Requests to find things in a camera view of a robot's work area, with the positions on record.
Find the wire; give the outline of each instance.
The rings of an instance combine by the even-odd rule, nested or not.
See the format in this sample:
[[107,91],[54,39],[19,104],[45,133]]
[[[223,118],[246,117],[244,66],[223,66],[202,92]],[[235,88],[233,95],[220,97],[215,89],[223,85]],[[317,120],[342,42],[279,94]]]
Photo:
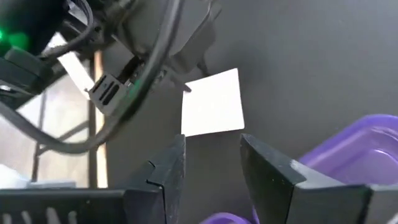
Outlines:
[[26,120],[15,110],[0,102],[0,113],[15,127],[23,133],[35,139],[40,144],[64,154],[81,154],[89,150],[97,150],[98,146],[105,143],[120,126],[125,124],[146,98],[152,83],[161,66],[169,54],[170,47],[175,39],[178,22],[184,0],[168,0],[167,13],[164,15],[163,23],[160,27],[155,46],[149,56],[148,61],[140,75],[139,81],[129,89],[129,93],[121,99],[118,108],[114,110],[105,122],[103,128],[95,137],[89,138],[85,142],[65,143],[37,129],[32,123]]
[[95,31],[93,11],[91,10],[87,0],[73,0],[73,2],[84,12],[85,16],[87,17],[86,29],[67,44],[46,50],[39,56],[40,58],[53,60],[72,50],[76,50],[84,45],[90,38],[90,35]]

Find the purple plastic box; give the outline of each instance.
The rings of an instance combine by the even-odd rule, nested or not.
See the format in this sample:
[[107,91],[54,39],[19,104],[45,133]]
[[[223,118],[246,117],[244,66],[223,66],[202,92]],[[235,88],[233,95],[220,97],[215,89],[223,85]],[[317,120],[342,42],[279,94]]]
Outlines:
[[299,161],[345,184],[396,184],[398,117],[365,116]]
[[216,213],[200,224],[250,224],[244,218],[230,214],[230,213]]

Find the white card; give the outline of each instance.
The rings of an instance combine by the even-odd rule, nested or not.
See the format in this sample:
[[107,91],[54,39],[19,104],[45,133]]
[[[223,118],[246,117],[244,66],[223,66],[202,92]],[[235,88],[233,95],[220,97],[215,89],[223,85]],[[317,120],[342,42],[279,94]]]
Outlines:
[[244,128],[238,69],[188,82],[182,98],[181,133],[196,136]]
[[[47,47],[56,47],[59,45],[64,45],[66,43],[67,41],[62,37],[60,33],[55,33]],[[94,87],[94,81],[90,78],[88,72],[79,61],[76,53],[69,52],[59,57],[58,60],[67,71],[77,88],[81,91],[83,96],[85,96],[85,98],[89,100],[90,97],[88,96],[88,93],[86,91]]]

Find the black plastic part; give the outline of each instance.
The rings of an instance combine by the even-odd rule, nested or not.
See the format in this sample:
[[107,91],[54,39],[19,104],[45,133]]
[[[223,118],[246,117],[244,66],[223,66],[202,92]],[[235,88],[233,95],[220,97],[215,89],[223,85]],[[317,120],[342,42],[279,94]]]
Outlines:
[[76,223],[177,224],[177,208],[185,173],[185,137],[146,162],[119,189],[30,189],[0,191],[0,214],[12,223],[48,223],[53,208],[60,223],[76,212]]
[[[118,27],[116,37],[134,54],[145,58],[154,45],[165,10],[164,0],[138,0]],[[179,29],[165,66],[177,73],[196,67],[215,41],[213,21],[221,6],[211,1],[185,1]]]
[[207,67],[207,64],[206,64],[206,61],[205,61],[204,57],[202,57],[201,60],[199,61],[198,68],[202,72],[202,75],[204,77],[209,77],[211,75],[211,73],[209,72],[209,69]]
[[181,90],[186,91],[188,93],[192,92],[191,88],[184,83],[183,80],[178,77],[178,75],[175,75],[173,73],[170,74],[170,81],[174,83],[177,87],[179,87]]
[[47,87],[47,80],[53,76],[50,67],[32,54],[18,48],[11,48],[0,58],[0,83],[12,90],[36,95]]
[[116,109],[126,93],[127,86],[108,74],[104,74],[88,92],[90,100],[105,115],[110,115]]
[[130,61],[124,66],[122,72],[119,74],[117,79],[121,83],[126,83],[130,80],[131,83],[135,83],[138,79],[138,70],[144,61],[137,56],[133,56]]
[[1,0],[0,29],[7,35],[28,36],[26,50],[37,55],[47,46],[67,11],[66,0]]
[[100,10],[104,7],[106,2],[110,2],[113,0],[87,0],[88,4],[90,4],[91,8],[94,10]]
[[[99,48],[88,48],[85,51],[83,51],[81,54],[79,54],[78,58],[80,60],[86,60],[87,58],[90,58],[94,54],[96,49],[102,49],[111,43],[112,42],[108,42],[107,44],[102,45]],[[44,80],[43,86],[48,87],[51,84],[53,84],[55,81],[57,81],[59,78],[67,74],[67,72],[59,62],[52,65],[51,68],[53,71],[53,75],[48,80]],[[8,107],[14,110],[18,109],[18,107],[28,102],[33,96],[34,95],[22,94],[16,91],[13,91],[11,93],[9,91],[0,91],[0,101],[7,104]]]
[[387,223],[398,220],[398,186],[345,185],[241,137],[241,163],[260,223]]

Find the cable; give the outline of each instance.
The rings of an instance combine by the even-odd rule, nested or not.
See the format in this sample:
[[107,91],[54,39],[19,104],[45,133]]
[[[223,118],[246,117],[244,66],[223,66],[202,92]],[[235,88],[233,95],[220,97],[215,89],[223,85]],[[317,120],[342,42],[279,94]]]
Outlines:
[[73,2],[84,12],[85,16],[87,17],[86,29],[67,44],[46,50],[39,56],[40,58],[53,60],[72,50],[76,50],[85,44],[90,38],[90,35],[94,32],[95,23],[93,11],[91,10],[87,0],[73,0]]
[[118,108],[114,110],[105,122],[103,128],[95,137],[85,142],[65,143],[37,129],[33,124],[21,116],[18,112],[0,102],[0,113],[23,133],[35,139],[40,144],[52,148],[54,151],[64,154],[81,154],[89,150],[96,150],[98,146],[106,142],[120,126],[131,118],[140,108],[146,98],[150,86],[154,82],[161,66],[168,56],[171,45],[175,39],[178,22],[181,16],[183,0],[168,0],[163,23],[160,27],[155,46],[141,73],[139,81],[129,90],[129,93],[121,99]]

